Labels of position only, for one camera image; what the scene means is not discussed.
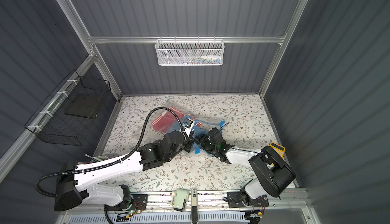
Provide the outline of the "blue tank top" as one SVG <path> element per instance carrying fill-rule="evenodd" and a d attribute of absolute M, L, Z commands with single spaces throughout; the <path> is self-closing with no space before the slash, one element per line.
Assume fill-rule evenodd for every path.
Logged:
<path fill-rule="evenodd" d="M 199 119 L 195 119 L 195 121 L 192 123 L 191 126 L 187 127 L 184 126 L 184 132 L 188 137 L 193 137 L 197 138 L 198 136 L 205 134 L 208 135 L 208 132 L 212 129 L 212 125 L 205 122 L 201 121 Z M 179 125 L 178 122 L 172 123 L 171 126 L 168 126 L 168 130 L 164 136 L 164 138 L 168 137 L 169 134 L 173 131 L 179 131 L 181 132 L 181 126 Z"/>

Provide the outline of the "clear vacuum bag blue zipper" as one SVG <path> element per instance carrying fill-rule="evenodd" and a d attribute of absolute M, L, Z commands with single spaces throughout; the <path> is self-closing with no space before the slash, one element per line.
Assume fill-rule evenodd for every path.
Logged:
<path fill-rule="evenodd" d="M 201 149 L 200 136 L 207 135 L 213 128 L 222 131 L 228 122 L 218 117 L 207 117 L 196 114 L 178 103 L 167 101 L 164 109 L 158 109 L 146 120 L 142 145 L 153 143 L 173 131 L 184 131 L 189 137 L 188 144 L 184 144 L 184 152 L 199 154 Z"/>

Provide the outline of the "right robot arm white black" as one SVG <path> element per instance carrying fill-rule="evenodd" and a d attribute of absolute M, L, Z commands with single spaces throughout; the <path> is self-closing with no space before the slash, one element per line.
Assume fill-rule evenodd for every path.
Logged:
<path fill-rule="evenodd" d="M 255 173 L 256 177 L 240 189 L 239 197 L 226 197 L 227 202 L 250 207 L 265 196 L 278 198 L 296 178 L 291 166 L 270 146 L 258 150 L 238 148 L 228 144 L 217 128 L 195 137 L 194 141 L 221 162 L 250 167 Z"/>

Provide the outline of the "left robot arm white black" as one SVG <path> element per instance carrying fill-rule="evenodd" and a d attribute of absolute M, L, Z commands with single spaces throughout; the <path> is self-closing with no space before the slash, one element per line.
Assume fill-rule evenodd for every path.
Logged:
<path fill-rule="evenodd" d="M 98 184 L 128 173 L 138 173 L 170 162 L 193 141 L 180 131 L 167 133 L 161 140 L 139 147 L 133 154 L 115 157 L 100 163 L 81 164 L 75 167 L 79 174 L 58 177 L 55 190 L 55 211 L 73 209 L 81 204 L 123 206 L 131 200 L 127 186 L 99 186 Z"/>

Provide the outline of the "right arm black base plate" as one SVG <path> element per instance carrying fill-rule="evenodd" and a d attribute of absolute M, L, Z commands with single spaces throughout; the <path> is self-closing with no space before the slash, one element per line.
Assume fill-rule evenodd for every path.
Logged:
<path fill-rule="evenodd" d="M 244 192 L 227 192 L 223 198 L 228 203 L 230 208 L 244 208 L 244 207 L 255 207 L 255 208 L 266 208 L 269 207 L 269 201 L 267 195 L 259 196 L 256 199 L 252 199 L 248 194 Z"/>

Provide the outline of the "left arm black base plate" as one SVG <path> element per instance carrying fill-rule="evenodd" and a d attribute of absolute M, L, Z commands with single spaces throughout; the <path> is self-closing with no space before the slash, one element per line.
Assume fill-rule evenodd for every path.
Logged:
<path fill-rule="evenodd" d="M 132 195 L 131 200 L 124 200 L 116 206 L 107 206 L 107 211 L 144 211 L 148 202 L 147 194 Z"/>

